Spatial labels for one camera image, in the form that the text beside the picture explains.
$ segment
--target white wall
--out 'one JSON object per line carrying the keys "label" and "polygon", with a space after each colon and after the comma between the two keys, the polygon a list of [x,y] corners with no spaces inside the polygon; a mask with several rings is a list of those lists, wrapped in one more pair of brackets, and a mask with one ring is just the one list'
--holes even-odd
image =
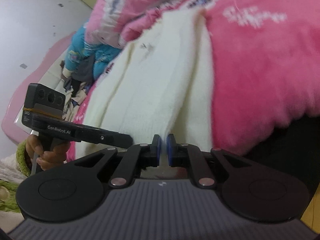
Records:
{"label": "white wall", "polygon": [[[48,49],[76,31],[90,12],[81,0],[0,0],[0,121],[19,84],[39,66]],[[28,68],[20,68],[22,63]],[[0,149],[0,159],[16,150],[2,130]]]}

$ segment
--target finger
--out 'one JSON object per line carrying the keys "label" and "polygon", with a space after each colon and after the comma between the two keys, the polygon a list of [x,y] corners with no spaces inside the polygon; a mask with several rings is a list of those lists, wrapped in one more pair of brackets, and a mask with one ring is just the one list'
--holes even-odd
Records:
{"label": "finger", "polygon": [[49,163],[43,160],[42,158],[37,158],[36,162],[40,165],[41,169],[43,169],[44,171],[52,169],[54,167],[58,167],[63,164],[63,163]]}
{"label": "finger", "polygon": [[56,145],[53,148],[53,152],[56,153],[57,155],[65,154],[69,150],[69,148],[70,148],[70,142],[64,142],[59,145]]}
{"label": "finger", "polygon": [[44,154],[41,155],[41,158],[49,163],[63,163],[67,159],[67,153],[45,151]]}
{"label": "finger", "polygon": [[43,154],[43,147],[38,139],[38,136],[34,134],[28,136],[26,143],[26,151],[31,159],[33,159],[34,153],[38,155]]}

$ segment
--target pink bed frame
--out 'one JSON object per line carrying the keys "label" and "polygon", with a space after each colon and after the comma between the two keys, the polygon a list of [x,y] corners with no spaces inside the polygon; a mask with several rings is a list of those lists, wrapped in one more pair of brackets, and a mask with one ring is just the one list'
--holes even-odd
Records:
{"label": "pink bed frame", "polygon": [[15,90],[5,116],[1,123],[1,128],[4,133],[13,141],[20,143],[28,137],[28,133],[14,124],[15,119],[24,104],[24,98],[30,83],[38,83],[43,75],[48,71],[51,65],[61,56],[61,54],[68,48],[71,43],[71,38],[74,33],[59,40],[52,48],[49,49],[45,55],[40,66],[31,73]]}

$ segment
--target handheld device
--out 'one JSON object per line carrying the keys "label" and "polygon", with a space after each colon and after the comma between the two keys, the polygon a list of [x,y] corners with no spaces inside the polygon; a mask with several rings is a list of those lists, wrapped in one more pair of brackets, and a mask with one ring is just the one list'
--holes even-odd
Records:
{"label": "handheld device", "polygon": [[[39,132],[39,140],[45,151],[63,141],[90,142],[106,144],[120,148],[129,148],[133,140],[130,135],[107,131],[87,125],[75,124],[62,120],[65,95],[41,84],[28,86],[22,124]],[[36,164],[35,154],[31,175],[41,168]]]}
{"label": "handheld device", "polygon": [[[295,177],[222,149],[201,152],[167,138],[178,179],[149,179],[160,138],[109,147],[27,178],[16,200],[26,218],[14,240],[313,240],[300,216],[309,202]],[[162,173],[164,167],[157,167]]]}

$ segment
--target white fabric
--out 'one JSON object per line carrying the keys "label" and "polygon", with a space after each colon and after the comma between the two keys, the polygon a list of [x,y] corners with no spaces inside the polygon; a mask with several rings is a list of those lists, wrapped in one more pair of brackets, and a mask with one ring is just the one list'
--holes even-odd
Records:
{"label": "white fabric", "polygon": [[62,75],[64,75],[66,78],[70,77],[72,74],[72,71],[66,69],[65,67],[63,67],[63,70],[62,70]]}
{"label": "white fabric", "polygon": [[[130,134],[134,143],[150,143],[154,134],[165,140],[174,128],[181,142],[209,150],[211,90],[211,43],[202,9],[166,12],[127,44],[94,90],[84,124]],[[76,143],[76,158],[93,149]]]}
{"label": "white fabric", "polygon": [[20,184],[26,178],[20,171],[16,154],[0,160],[0,180]]}

